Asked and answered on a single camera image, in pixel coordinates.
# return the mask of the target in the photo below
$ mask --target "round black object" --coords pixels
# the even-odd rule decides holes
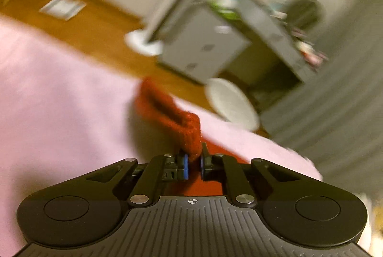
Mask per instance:
[[[305,196],[295,203],[296,211],[303,217],[313,221],[327,221],[340,213],[340,206],[325,196]]]
[[[262,213],[274,233],[316,248],[356,242],[367,222],[355,195],[311,178],[275,184]]]
[[[78,196],[60,196],[44,207],[45,214],[54,220],[71,221],[84,216],[89,210],[87,200]]]

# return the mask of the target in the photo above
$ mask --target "drawer handle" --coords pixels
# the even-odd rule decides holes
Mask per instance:
[[[186,66],[186,70],[187,71],[192,71],[194,70],[195,67],[198,66],[198,63],[189,63],[187,66]]]
[[[283,39],[283,36],[280,34],[276,34],[276,33],[271,34],[271,36],[269,38],[270,41],[275,41],[275,42],[279,42],[282,39]]]
[[[214,48],[214,44],[206,44],[202,46],[201,51],[211,51]]]

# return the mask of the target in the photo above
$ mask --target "wooden floor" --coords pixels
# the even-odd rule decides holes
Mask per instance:
[[[136,54],[125,45],[124,35],[140,27],[138,18],[99,0],[82,0],[87,6],[65,22],[39,13],[39,9],[49,1],[12,0],[0,8],[0,13],[37,27],[111,68],[138,78],[150,75],[167,91],[213,111],[202,85],[159,66],[156,58]]]

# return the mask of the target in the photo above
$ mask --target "pink bedsheet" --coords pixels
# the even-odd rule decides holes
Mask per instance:
[[[169,140],[131,111],[139,80],[85,59],[46,34],[0,18],[0,256],[25,242],[19,203],[44,187],[127,157],[147,162]],[[250,160],[260,157],[321,180],[313,164],[186,101],[203,134]]]

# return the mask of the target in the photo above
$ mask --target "ribbed gray panel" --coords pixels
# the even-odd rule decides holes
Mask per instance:
[[[307,249],[272,234],[252,209],[225,197],[166,197],[130,211],[121,227],[88,247],[55,250],[29,245],[18,257],[367,257],[355,244]]]
[[[360,0],[317,48],[334,53],[309,83],[262,114],[273,140],[325,182],[383,196],[383,0]]]

